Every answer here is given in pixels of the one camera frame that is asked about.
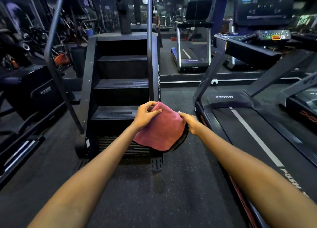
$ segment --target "treadmill console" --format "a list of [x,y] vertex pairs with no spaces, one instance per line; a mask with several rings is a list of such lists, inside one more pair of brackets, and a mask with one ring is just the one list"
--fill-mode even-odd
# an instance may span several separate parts
[[234,22],[238,26],[288,25],[294,0],[234,0]]
[[289,30],[258,30],[255,37],[258,41],[288,41],[291,33]]

